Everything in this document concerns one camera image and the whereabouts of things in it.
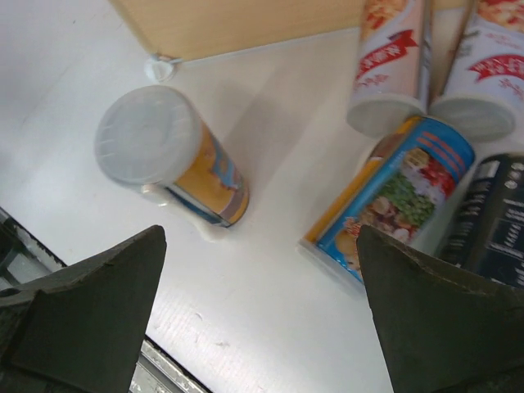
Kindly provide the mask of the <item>orange yellow cylindrical can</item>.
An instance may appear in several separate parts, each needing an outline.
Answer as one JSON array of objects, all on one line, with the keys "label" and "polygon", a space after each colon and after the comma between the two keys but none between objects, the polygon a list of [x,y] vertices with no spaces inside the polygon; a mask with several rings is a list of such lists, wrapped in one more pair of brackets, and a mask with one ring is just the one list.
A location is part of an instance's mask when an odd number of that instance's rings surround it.
[{"label": "orange yellow cylindrical can", "polygon": [[240,170],[194,105],[166,86],[135,89],[102,117],[94,140],[100,170],[147,197],[164,194],[183,211],[229,228],[250,193]]}]

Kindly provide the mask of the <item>dark navy cylindrical can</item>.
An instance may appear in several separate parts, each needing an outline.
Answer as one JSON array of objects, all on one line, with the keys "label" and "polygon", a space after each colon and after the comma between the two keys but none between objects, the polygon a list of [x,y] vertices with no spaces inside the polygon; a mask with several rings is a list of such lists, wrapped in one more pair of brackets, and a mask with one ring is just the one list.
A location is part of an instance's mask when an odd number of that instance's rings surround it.
[{"label": "dark navy cylindrical can", "polygon": [[493,282],[523,288],[523,154],[476,167],[436,256]]}]

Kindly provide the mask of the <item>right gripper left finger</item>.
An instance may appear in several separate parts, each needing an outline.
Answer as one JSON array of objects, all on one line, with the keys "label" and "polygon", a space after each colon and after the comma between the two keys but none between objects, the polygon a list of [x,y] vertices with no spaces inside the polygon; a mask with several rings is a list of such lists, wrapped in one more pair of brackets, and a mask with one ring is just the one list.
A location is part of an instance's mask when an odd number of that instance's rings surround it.
[{"label": "right gripper left finger", "polygon": [[126,392],[165,262],[153,225],[1,292],[3,392]]}]

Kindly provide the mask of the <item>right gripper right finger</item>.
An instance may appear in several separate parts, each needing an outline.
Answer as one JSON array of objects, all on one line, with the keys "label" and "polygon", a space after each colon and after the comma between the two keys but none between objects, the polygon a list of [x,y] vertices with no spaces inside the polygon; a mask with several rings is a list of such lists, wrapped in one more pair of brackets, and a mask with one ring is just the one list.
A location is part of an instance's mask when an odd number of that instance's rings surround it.
[{"label": "right gripper right finger", "polygon": [[416,251],[369,226],[358,240],[395,392],[521,392],[523,291]]}]

